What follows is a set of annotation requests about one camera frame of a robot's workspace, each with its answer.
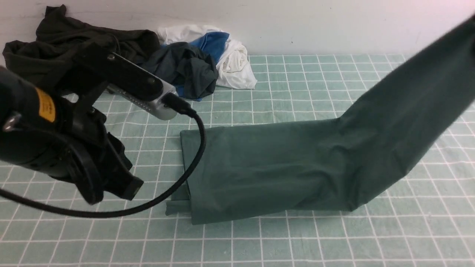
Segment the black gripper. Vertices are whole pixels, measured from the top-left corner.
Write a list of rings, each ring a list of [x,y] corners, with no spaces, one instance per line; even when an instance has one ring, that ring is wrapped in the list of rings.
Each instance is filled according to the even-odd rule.
[[[144,181],[131,174],[132,162],[124,144],[105,127],[106,116],[93,107],[105,91],[105,84],[87,88],[75,103],[58,98],[59,132],[68,152],[64,154],[68,181],[89,204],[102,201],[104,193],[131,201]]]

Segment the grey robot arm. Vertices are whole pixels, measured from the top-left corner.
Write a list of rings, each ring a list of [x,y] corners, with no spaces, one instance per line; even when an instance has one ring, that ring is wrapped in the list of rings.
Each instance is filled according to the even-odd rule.
[[[88,101],[46,93],[1,67],[1,161],[73,184],[88,204],[112,193],[131,201],[144,181],[123,143]]]

